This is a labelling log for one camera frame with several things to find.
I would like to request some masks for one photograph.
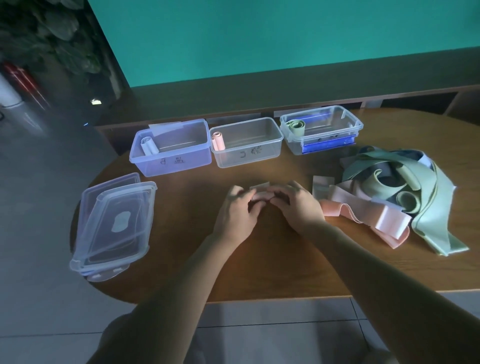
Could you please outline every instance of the forearm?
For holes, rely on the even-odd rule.
[[[477,360],[480,321],[378,259],[338,228],[306,237],[325,255],[388,348],[403,363]]]
[[[213,284],[233,249],[209,236],[162,289],[138,305],[90,363],[182,363]]]

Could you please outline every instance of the clear plastic container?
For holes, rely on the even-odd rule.
[[[112,188],[127,186],[133,183],[140,183],[140,175],[137,172],[97,184],[83,191],[82,199],[80,200],[80,211],[78,214],[77,240],[84,231],[85,224],[92,213],[98,195],[104,191],[111,190]]]
[[[260,118],[216,126],[210,129],[210,139],[215,132],[222,133],[225,150],[214,150],[220,168],[258,162],[280,155],[283,135],[272,118]]]
[[[130,162],[145,177],[189,170],[212,163],[208,125],[204,119],[178,123],[174,129],[154,135],[152,129],[140,130],[135,135],[130,150]],[[160,153],[146,156],[141,140],[151,137]]]
[[[303,120],[305,133],[295,136],[288,125],[290,120]],[[294,112],[280,117],[280,130],[295,155],[307,154],[355,144],[363,123],[342,106],[329,106]]]
[[[100,193],[76,241],[70,269],[99,281],[143,257],[148,251],[155,190],[154,182],[141,182]]]

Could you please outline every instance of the oval label on lid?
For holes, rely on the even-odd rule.
[[[115,216],[113,221],[112,232],[124,231],[128,227],[128,220],[130,219],[130,211],[120,212]]]

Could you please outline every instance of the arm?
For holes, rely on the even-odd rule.
[[[248,212],[255,190],[239,194],[233,186],[218,214],[214,231],[181,271],[149,300],[139,304],[127,322],[89,364],[183,363],[213,284],[233,251],[251,234],[265,206]]]
[[[318,201],[298,183],[272,186],[270,202],[320,250],[400,363],[480,362],[480,321],[378,259],[325,222]]]

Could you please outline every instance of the oval wooden table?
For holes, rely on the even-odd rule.
[[[450,231],[470,247],[468,252],[438,256],[416,234],[393,250],[367,226],[343,217],[327,218],[373,254],[436,291],[480,289],[480,128],[463,121],[421,111],[365,109],[356,114],[365,127],[358,145],[384,149],[423,150],[458,186],[450,214]],[[146,178],[158,186],[150,250],[113,279],[93,285],[116,299],[139,303],[176,272],[211,231],[228,188],[269,181],[296,180],[312,189],[312,176],[335,176],[338,159],[355,147],[293,155],[285,143],[278,158],[221,169],[210,165]],[[138,171],[128,153],[95,178],[95,185]],[[73,248],[78,211],[72,220]],[[209,302],[303,297],[348,296],[336,272],[313,245],[267,205],[251,236],[223,267]]]

